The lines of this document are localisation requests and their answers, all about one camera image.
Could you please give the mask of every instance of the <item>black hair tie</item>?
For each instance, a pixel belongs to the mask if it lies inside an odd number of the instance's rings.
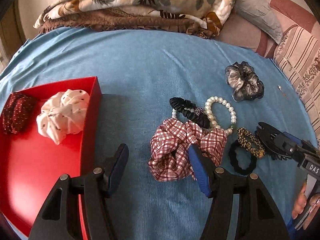
[[[257,166],[257,157],[254,155],[251,155],[251,162],[245,170],[240,168],[239,162],[237,160],[237,154],[236,149],[238,147],[241,147],[238,140],[235,140],[233,144],[231,144],[230,150],[229,150],[229,157],[230,157],[230,163],[232,167],[234,168],[235,172],[241,174],[241,175],[248,175],[249,173],[253,172],[253,170]]]
[[[203,113],[196,104],[190,100],[184,100],[183,98],[170,98],[169,100],[171,107],[179,113],[182,113],[184,117],[190,121],[195,122],[201,128],[210,128],[210,121],[206,114]],[[195,112],[186,110],[185,108],[195,109]]]

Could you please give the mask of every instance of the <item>leopard print hair tie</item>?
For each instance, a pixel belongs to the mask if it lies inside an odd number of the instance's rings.
[[[257,158],[262,158],[265,155],[265,150],[261,142],[250,131],[241,127],[237,130],[237,135],[238,142],[242,148],[245,148],[248,152],[250,152]],[[248,142],[245,136],[247,136],[258,148],[253,148],[251,142]]]

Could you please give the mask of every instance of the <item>red box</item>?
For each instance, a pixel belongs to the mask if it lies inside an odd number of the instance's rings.
[[[59,144],[38,133],[36,116],[58,92],[84,90],[90,95],[84,130],[68,134]],[[77,177],[93,168],[95,131],[101,100],[97,77],[54,82],[20,91],[39,99],[26,129],[3,133],[0,120],[0,210],[22,233],[29,235],[38,212],[61,174]]]

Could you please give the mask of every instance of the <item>blue cloth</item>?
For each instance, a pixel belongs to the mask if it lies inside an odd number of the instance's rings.
[[[265,86],[262,99],[233,101],[224,70],[236,61],[247,61],[255,68]],[[219,96],[234,107],[238,127],[254,132],[258,122],[267,122],[316,145],[303,104],[273,61],[248,49],[180,33],[96,33],[59,28],[39,35],[19,49],[0,75],[0,109],[13,91],[85,76],[98,76],[103,93],[96,163],[113,155],[120,143],[126,143],[130,150],[119,189],[107,200],[119,239],[196,240],[201,236],[211,200],[191,177],[157,182],[147,166],[150,139],[162,121],[171,117],[171,97],[204,106],[207,98]],[[221,104],[214,104],[212,109],[219,124],[227,128],[227,109]],[[235,134],[228,138],[222,161],[222,167],[230,172],[233,168],[227,152],[235,139]],[[238,159],[243,167],[250,162],[249,154],[241,150]],[[289,222],[306,175],[295,161],[272,161],[269,156],[258,160],[254,172],[269,190],[285,223]],[[234,215],[228,239],[232,239],[235,228]]]

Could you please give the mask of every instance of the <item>metal screw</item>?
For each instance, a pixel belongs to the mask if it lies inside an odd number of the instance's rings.
[[[99,174],[99,173],[101,173],[102,172],[102,169],[101,168],[95,168],[94,170],[93,170],[93,173],[94,174]]]
[[[216,173],[221,174],[221,173],[224,173],[224,168],[222,168],[222,167],[217,167],[215,171],[216,171]]]
[[[251,174],[250,174],[250,178],[251,178],[251,179],[257,179],[257,178],[258,178],[258,175],[255,174],[255,173],[251,173]]]
[[[62,174],[60,176],[60,180],[66,180],[68,178],[68,174]]]

